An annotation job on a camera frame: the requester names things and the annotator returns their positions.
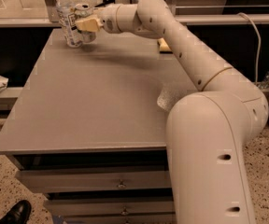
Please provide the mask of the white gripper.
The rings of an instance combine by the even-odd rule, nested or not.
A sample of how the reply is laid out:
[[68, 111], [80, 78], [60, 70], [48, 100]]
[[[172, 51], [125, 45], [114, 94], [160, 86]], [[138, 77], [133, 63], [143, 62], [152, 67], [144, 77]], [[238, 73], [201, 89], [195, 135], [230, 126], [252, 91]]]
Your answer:
[[96, 10], [97, 17], [89, 16], [76, 20], [77, 28], [82, 32], [99, 32], [103, 27], [110, 34], [119, 34], [117, 13], [120, 5], [110, 4]]

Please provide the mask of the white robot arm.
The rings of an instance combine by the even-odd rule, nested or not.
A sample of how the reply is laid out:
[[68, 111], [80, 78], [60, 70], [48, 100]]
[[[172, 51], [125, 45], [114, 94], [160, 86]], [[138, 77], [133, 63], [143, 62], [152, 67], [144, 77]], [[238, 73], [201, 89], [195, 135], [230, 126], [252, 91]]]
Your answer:
[[164, 0], [110, 5], [76, 25], [163, 39], [196, 87], [166, 124], [177, 224], [256, 224], [243, 146], [268, 120], [262, 91], [178, 22]]

